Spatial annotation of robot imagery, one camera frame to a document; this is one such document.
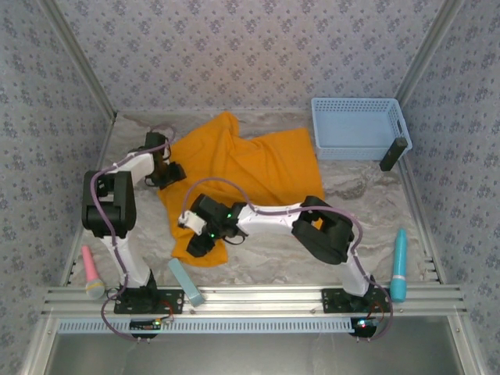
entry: light blue block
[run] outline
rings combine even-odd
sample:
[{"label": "light blue block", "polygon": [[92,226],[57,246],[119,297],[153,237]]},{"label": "light blue block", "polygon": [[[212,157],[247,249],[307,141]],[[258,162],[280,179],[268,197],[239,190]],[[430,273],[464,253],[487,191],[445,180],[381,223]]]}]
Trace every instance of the light blue block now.
[{"label": "light blue block", "polygon": [[195,283],[191,280],[188,273],[180,264],[179,259],[174,258],[169,261],[169,268],[172,271],[173,275],[179,282],[179,285],[184,289],[184,293],[189,298],[191,304],[196,307],[200,306],[205,302],[205,299],[202,296],[202,293],[198,290]]}]

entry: patterned wall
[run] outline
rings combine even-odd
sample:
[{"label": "patterned wall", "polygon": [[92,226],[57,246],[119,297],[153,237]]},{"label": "patterned wall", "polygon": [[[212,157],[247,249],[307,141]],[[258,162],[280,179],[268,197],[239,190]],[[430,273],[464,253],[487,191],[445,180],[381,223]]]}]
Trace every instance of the patterned wall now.
[{"label": "patterned wall", "polygon": [[114,109],[392,97],[442,0],[57,0]]},{"label": "patterned wall", "polygon": [[441,260],[500,373],[500,4],[467,0],[404,108]]},{"label": "patterned wall", "polygon": [[106,120],[30,0],[0,2],[0,373],[17,373],[60,281]]}]

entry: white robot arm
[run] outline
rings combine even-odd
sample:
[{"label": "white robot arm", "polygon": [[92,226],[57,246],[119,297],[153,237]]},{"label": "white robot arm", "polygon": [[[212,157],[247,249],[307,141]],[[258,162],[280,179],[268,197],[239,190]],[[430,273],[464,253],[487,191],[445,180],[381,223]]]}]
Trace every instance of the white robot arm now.
[{"label": "white robot arm", "polygon": [[[144,148],[164,145],[165,141],[166,138],[161,134],[150,132],[146,136]],[[125,275],[116,258],[109,228],[104,224],[91,199],[90,180],[96,173],[97,171],[89,171],[85,174],[82,222],[84,227],[92,230],[108,248],[123,284]],[[116,231],[118,253],[128,275],[127,288],[132,289],[142,288],[154,279],[149,266],[128,244],[128,232],[134,228],[136,220],[134,185],[145,178],[152,182],[152,186],[164,188],[182,180],[185,174],[178,164],[163,158],[162,150],[137,155],[121,167],[99,177],[97,183],[99,201]],[[187,251],[196,257],[211,251],[215,241],[221,238],[247,237],[262,233],[291,234],[318,260],[338,268],[343,288],[348,294],[364,296],[369,283],[356,266],[350,251],[354,238],[352,222],[332,212],[290,213],[300,207],[318,205],[330,207],[317,197],[307,197],[304,202],[290,206],[253,206],[252,209],[245,203],[235,203],[228,208],[210,197],[200,195],[191,210],[181,215],[179,225],[195,232]],[[320,229],[313,225],[318,219],[323,221]]]},{"label": "white robot arm", "polygon": [[[146,134],[145,146],[150,149],[166,143],[166,137],[160,133]],[[134,186],[141,180],[149,180],[148,186],[164,188],[175,181],[185,178],[182,167],[169,161],[170,155],[164,158],[164,149],[156,152],[136,155],[122,166],[98,178],[97,193],[105,214],[116,230],[116,247],[127,270],[127,288],[140,288],[152,279],[152,272],[143,258],[130,249],[128,232],[134,228],[136,209]],[[105,225],[91,198],[91,178],[98,171],[89,171],[84,178],[84,196],[82,205],[82,223],[86,229],[92,230],[94,236],[101,239],[112,256],[119,272],[120,283],[124,283],[125,275],[116,258],[109,228]]]},{"label": "white robot arm", "polygon": [[[195,232],[187,248],[195,257],[206,255],[221,238],[265,233],[293,235],[318,260],[335,265],[348,294],[362,297],[370,286],[366,279],[370,275],[361,273],[350,250],[354,238],[352,223],[337,213],[298,210],[318,205],[328,206],[317,197],[307,197],[303,203],[288,206],[250,207],[235,203],[228,208],[200,195],[191,210],[180,216],[178,224]],[[320,229],[313,226],[318,219],[323,221]]]}]

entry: blue basket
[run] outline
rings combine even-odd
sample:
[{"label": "blue basket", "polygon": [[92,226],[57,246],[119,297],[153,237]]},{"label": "blue basket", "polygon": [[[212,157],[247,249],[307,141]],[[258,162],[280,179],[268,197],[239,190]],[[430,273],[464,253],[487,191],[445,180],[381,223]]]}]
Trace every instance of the blue basket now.
[{"label": "blue basket", "polygon": [[396,99],[313,98],[316,153],[321,160],[382,160],[397,137],[412,148]]}]

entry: pink toy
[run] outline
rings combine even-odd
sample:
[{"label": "pink toy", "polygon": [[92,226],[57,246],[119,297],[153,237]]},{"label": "pink toy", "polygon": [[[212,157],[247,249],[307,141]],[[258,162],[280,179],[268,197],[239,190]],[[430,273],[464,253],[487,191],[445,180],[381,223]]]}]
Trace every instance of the pink toy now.
[{"label": "pink toy", "polygon": [[104,283],[99,278],[92,259],[91,249],[88,246],[81,247],[81,255],[84,257],[85,274],[87,275],[87,286],[85,291],[91,299],[99,299],[104,294]]}]

